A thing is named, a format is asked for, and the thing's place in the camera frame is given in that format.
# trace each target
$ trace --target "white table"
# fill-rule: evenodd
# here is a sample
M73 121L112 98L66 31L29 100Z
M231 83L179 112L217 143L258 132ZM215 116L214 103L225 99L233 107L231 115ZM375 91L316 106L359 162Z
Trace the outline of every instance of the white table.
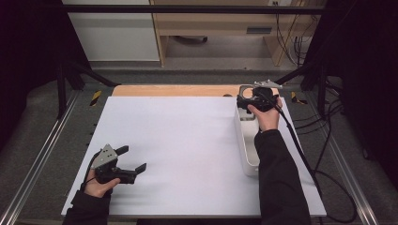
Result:
M134 170L147 163L134 185L114 188L110 215L259 217L258 180L242 171L234 131L235 107L234 97L109 97L62 215L71 207L90 159L109 143L113 148L130 147L119 157L121 169ZM287 108L283 110L290 119ZM298 165L311 216L325 216L282 118L280 131Z

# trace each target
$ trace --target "aluminum rail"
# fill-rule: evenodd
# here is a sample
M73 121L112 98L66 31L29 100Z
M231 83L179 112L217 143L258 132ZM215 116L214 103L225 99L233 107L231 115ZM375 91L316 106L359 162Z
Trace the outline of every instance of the aluminum rail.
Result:
M317 109L315 107L315 96L313 92L305 92L305 95L308 102L310 103L313 111L317 113ZM322 127L322 135L326 139L329 133L329 126ZM358 215L362 220L364 225L378 225L377 218L375 217L375 213L372 210L372 207L366 200L365 195L363 194L362 188L360 188L360 184L358 183L357 179L355 178L354 173L352 172L351 168L349 167L348 163L346 162L342 151L340 151L339 145L337 144L336 140L334 139L333 135L330 134L329 138L329 147L330 147L330 154L336 164L337 169L339 170L339 174L342 176L344 181L345 187L347 188L348 192L352 195L355 204L358 208Z
M36 157L35 162L30 168L29 173L24 178L23 183L15 194L14 198L11 201L11 204L8 206L7 210L4 212L3 216L1 216L0 224L1 225L12 225L18 218L18 215L21 213L23 206L29 197L30 192L33 189L33 186L38 181L38 177L44 165L50 156L53 148L56 144L56 141L59 138L65 124L67 123L69 116L74 108L76 100L79 96L79 91L72 91L72 94L69 98L67 110L64 113L64 116L60 119L56 120L52 131L50 132L46 142L41 147L38 156Z
M324 15L344 12L344 8L250 7L182 5L42 5L40 9L74 13L214 13L214 14L302 14Z

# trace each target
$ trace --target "black sleeve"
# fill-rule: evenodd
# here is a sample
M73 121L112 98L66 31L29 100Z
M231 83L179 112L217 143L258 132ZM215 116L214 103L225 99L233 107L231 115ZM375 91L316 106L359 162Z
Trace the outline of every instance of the black sleeve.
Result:
M254 145L260 158L261 224L311 224L299 171L280 131L257 133Z
M63 225L106 225L110 201L110 197L97 198L76 191L73 207L68 209Z

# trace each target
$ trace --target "hand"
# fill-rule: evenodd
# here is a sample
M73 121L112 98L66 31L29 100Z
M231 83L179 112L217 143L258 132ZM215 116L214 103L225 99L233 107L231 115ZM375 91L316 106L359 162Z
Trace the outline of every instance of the hand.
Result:
M282 107L282 101L279 97L277 98L277 104L280 108ZM272 108L266 112L261 112L253 105L248 105L248 109L257 117L258 124L262 131L278 129L279 112L275 108Z
M95 170L90 170L87 176L88 182L85 185L84 193L97 198L102 198L106 191L114 188L117 184L120 183L120 179L115 178L106 184L100 184L95 176Z

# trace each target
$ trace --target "floor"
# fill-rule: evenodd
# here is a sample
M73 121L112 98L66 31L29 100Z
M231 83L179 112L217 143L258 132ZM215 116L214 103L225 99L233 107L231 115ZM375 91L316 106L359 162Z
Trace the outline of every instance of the floor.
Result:
M274 67L262 38L209 37L207 43L195 39L172 38L164 67L140 62L92 62L93 68L114 82L119 83L253 83L265 79L276 80L296 66L285 59L281 67ZM78 93L76 105L68 122L52 149L51 154L38 172L38 179L30 190L18 216L19 224L60 224L60 211L69 194L74 176L79 169L87 145L90 143L95 125L100 118L106 97L113 88L85 77L87 85ZM338 79L330 78L336 85ZM301 101L310 101L313 93L303 93L296 85L300 78L291 81L281 95L291 98L295 91ZM96 106L89 106L94 92L102 94ZM330 91L327 101L336 99ZM1 212L16 195L18 188L35 163L37 155L51 132L57 115L56 83L50 82L28 97L28 105L20 124L7 146L0 153L0 180L7 181L0 194ZM309 104L287 101L287 107L295 120L295 127L312 122L314 110ZM325 138L322 123L297 129L303 151L312 166L315 165ZM335 113L331 119L332 135L344 158L355 174L360 187L375 213L378 224L398 224L398 193L375 161L364 159L361 146L343 113ZM336 167L330 146L322 158L320 170L343 183ZM323 189L323 200L330 215L348 219L354 210L339 187L329 179L319 176ZM133 223L131 219L111 218L113 222ZM338 224L329 218L326 224ZM357 217L351 224L365 224Z

